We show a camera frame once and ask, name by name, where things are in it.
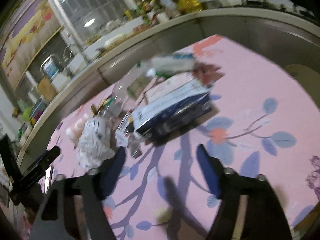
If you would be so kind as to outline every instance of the plastic bag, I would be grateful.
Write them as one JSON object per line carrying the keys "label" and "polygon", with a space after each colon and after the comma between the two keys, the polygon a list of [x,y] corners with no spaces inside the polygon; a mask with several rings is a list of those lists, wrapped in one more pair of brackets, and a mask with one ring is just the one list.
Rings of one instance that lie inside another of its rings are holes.
{"label": "plastic bag", "polygon": [[84,169],[97,168],[115,155],[110,149],[110,135],[107,121],[102,117],[93,117],[85,123],[78,144],[79,161]]}

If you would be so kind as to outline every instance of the faucet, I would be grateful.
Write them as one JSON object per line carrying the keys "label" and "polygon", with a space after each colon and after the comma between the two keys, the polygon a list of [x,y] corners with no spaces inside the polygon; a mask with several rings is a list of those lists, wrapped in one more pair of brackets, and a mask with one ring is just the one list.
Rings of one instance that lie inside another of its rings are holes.
{"label": "faucet", "polygon": [[71,46],[75,46],[75,47],[77,48],[78,52],[79,52],[79,53],[81,54],[81,56],[84,58],[84,61],[88,64],[90,60],[87,58],[87,56],[86,56],[86,55],[84,54],[84,52],[81,50],[81,48],[79,47],[79,45],[78,45],[78,44],[75,44],[75,43],[72,43],[72,44],[68,45],[68,46],[64,49],[63,55],[62,55],[62,60],[63,60],[64,62],[67,62],[68,58],[67,58],[67,56],[65,55],[65,53],[66,53],[67,49],[68,49],[69,47],[71,47]]}
{"label": "faucet", "polygon": [[41,72],[41,74],[44,76],[45,75],[45,72],[44,72],[44,70],[43,70],[43,66],[44,66],[44,64],[45,63],[47,63],[51,58],[55,58],[58,62],[59,62],[59,64],[56,64],[56,66],[61,70],[61,72],[63,71],[63,70],[65,70],[65,72],[66,72],[66,74],[67,74],[67,76],[69,76],[69,77],[71,77],[71,78],[73,78],[74,77],[74,74],[67,68],[67,66],[64,64],[63,66],[62,65],[60,65],[60,62],[62,61],[60,58],[59,58],[59,56],[57,55],[57,54],[51,54],[42,64],[41,64],[41,66],[40,66],[40,72]]}

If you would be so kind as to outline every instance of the orange flower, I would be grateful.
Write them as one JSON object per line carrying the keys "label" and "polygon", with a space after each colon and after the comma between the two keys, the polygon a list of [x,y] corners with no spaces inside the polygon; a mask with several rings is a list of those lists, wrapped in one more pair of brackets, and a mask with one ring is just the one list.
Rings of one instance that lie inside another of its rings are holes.
{"label": "orange flower", "polygon": [[210,138],[214,144],[224,143],[227,135],[227,131],[222,128],[216,128],[210,132]]}
{"label": "orange flower", "polygon": [[107,206],[107,207],[104,207],[103,210],[104,210],[104,213],[106,214],[106,217],[108,218],[108,220],[112,219],[112,210],[111,210],[111,208],[109,208]]}

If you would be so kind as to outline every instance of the table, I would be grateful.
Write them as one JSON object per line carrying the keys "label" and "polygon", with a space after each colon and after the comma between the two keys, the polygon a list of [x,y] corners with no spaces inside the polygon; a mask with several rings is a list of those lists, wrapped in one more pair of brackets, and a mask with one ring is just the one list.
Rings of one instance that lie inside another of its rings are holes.
{"label": "table", "polygon": [[[220,200],[208,191],[201,173],[199,143],[243,176],[265,174],[289,225],[297,225],[320,199],[320,112],[312,99],[278,65],[225,37],[211,36],[180,52],[222,67],[225,76],[211,91],[219,112],[163,146],[143,145],[143,155],[136,160],[128,155],[116,189],[103,201],[117,238],[205,238]],[[112,89],[58,125],[48,145],[61,148],[53,162],[54,175],[69,178],[86,172],[65,131]],[[167,191],[174,201],[167,199]],[[80,227],[85,231],[83,221]]]}

